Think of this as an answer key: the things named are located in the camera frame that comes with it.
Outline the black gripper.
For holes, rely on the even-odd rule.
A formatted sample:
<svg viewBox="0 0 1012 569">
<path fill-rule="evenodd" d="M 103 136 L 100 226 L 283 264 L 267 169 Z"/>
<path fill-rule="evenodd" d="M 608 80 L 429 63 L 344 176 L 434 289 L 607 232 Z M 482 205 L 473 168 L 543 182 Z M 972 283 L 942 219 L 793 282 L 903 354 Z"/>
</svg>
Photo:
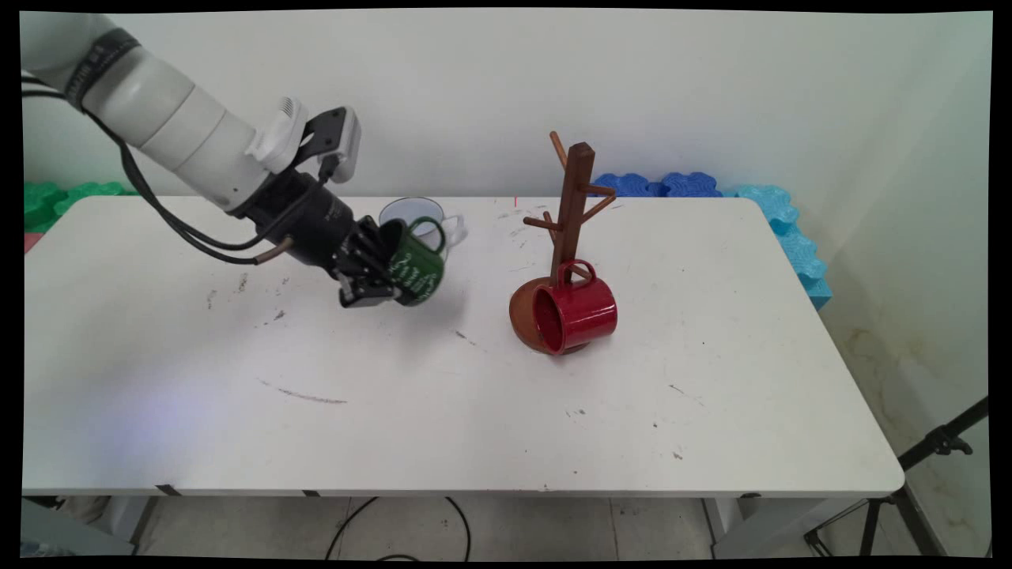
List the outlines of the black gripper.
<svg viewBox="0 0 1012 569">
<path fill-rule="evenodd" d="M 357 222 L 349 205 L 299 171 L 269 176 L 232 216 L 253 222 L 257 233 L 265 233 L 264 240 L 275 246 L 261 255 L 264 262 L 281 256 L 279 246 L 289 241 L 285 254 L 337 277 L 343 307 L 373 307 L 400 299 L 400 289 L 387 271 L 405 235 L 403 219 L 377 224 L 373 217 L 361 217 Z M 356 231 L 357 257 L 346 242 Z"/>
</svg>

